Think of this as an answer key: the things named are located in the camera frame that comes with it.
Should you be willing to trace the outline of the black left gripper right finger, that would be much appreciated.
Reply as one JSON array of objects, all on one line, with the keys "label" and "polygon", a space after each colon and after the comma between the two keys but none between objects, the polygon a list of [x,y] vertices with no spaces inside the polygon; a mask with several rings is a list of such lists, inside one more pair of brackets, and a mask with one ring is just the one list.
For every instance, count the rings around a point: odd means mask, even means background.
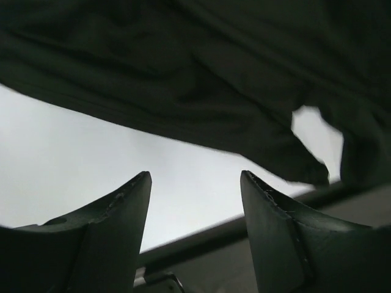
[{"label": "black left gripper right finger", "polygon": [[390,227],[323,214],[241,174],[259,292],[389,292]]}]

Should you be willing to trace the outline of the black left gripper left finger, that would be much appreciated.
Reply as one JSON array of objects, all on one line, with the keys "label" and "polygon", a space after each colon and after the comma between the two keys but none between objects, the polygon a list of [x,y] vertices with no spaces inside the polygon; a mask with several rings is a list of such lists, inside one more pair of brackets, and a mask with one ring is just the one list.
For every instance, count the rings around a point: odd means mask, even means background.
[{"label": "black left gripper left finger", "polygon": [[131,292],[152,178],[43,225],[1,228],[2,292]]}]

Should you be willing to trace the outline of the black t shirt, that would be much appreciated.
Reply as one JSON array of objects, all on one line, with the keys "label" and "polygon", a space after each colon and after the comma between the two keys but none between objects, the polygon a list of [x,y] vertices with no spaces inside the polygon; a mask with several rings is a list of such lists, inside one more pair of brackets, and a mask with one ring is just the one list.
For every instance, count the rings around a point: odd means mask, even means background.
[{"label": "black t shirt", "polygon": [[2,1],[1,84],[322,186],[291,130],[317,107],[341,180],[390,182],[389,1]]}]

